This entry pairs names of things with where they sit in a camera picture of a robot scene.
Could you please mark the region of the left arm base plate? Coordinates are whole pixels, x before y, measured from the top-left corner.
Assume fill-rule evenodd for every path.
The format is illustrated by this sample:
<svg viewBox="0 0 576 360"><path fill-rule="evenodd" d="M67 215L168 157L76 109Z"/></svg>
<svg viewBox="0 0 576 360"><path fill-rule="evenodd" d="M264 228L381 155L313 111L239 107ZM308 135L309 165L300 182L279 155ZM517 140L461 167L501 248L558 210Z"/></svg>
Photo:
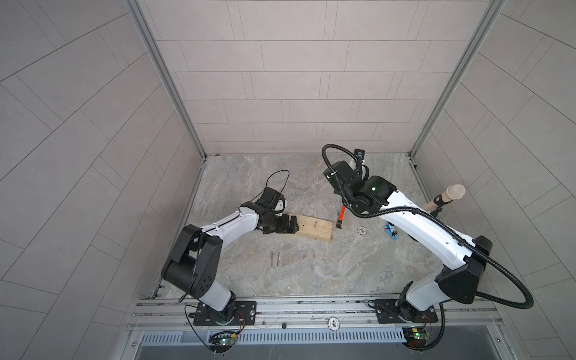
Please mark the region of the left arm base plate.
<svg viewBox="0 0 576 360"><path fill-rule="evenodd" d="M200 302L193 315L194 326L253 326L257 312L255 301L235 301L222 311L216 311L207 304Z"/></svg>

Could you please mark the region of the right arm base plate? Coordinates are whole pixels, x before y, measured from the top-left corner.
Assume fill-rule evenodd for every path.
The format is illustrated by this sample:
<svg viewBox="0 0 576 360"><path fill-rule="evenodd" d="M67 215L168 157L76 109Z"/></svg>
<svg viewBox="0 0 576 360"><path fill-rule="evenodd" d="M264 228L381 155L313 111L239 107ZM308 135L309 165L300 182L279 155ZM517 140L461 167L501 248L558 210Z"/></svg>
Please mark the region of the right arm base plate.
<svg viewBox="0 0 576 360"><path fill-rule="evenodd" d="M376 312L379 324L438 322L437 312L433 306L420 311L407 301L395 298L369 300L367 306Z"/></svg>

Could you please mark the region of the pale wooden block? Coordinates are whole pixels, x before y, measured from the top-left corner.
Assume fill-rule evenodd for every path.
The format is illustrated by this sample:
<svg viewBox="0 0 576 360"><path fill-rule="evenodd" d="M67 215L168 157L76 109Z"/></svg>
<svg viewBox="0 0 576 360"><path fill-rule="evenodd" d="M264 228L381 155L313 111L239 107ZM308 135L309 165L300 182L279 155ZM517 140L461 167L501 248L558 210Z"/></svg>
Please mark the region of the pale wooden block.
<svg viewBox="0 0 576 360"><path fill-rule="evenodd" d="M296 214L295 216L298 219L299 225L299 231L295 233L295 236L321 242L331 241L332 231L335 226L332 221L323 220L316 217L309 217L301 214Z"/></svg>

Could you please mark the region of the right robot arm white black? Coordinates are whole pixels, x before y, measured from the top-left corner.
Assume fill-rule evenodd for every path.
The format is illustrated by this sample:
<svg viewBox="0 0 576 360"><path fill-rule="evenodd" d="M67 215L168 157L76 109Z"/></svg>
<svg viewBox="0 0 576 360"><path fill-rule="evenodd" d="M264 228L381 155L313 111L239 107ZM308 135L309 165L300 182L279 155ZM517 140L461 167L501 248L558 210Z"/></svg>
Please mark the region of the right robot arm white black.
<svg viewBox="0 0 576 360"><path fill-rule="evenodd" d="M396 304L400 316L407 322L414 322L420 313L436 304L449 300L472 303L486 262L459 244L434 217L429 219L429 214L395 185L377 175L364 179L361 170L361 167L352 169L346 161L340 160L328 165L323 175L356 216L389 210L389 214L380 217L402 229L442 261L440 270L405 286Z"/></svg>

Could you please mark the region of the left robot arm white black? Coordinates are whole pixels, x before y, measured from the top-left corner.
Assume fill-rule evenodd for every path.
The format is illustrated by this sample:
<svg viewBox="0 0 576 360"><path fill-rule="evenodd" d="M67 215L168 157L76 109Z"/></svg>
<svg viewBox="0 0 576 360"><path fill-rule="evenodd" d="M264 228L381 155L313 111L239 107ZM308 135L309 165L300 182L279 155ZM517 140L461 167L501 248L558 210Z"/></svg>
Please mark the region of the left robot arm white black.
<svg viewBox="0 0 576 360"><path fill-rule="evenodd" d="M163 265L162 279L229 320L236 295L216 281L221 252L255 230L264 234L294 234L299 231L298 218L246 202L212 224L201 227L189 224L181 230Z"/></svg>

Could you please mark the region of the red black claw hammer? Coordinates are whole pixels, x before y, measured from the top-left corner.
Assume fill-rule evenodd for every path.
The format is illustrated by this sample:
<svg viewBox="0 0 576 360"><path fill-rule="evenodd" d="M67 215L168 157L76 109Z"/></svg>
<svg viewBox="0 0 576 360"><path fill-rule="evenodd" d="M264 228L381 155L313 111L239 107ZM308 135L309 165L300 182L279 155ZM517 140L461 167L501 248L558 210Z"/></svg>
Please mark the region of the red black claw hammer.
<svg viewBox="0 0 576 360"><path fill-rule="evenodd" d="M339 211L339 213L338 213L338 218L337 218L337 222L336 222L336 225L335 225L335 227L336 227L337 229L341 229L342 226L343 226L343 220L344 220L345 211L346 211L346 206L345 206L345 205L342 205L342 207L341 207L341 209L340 209L340 211Z"/></svg>

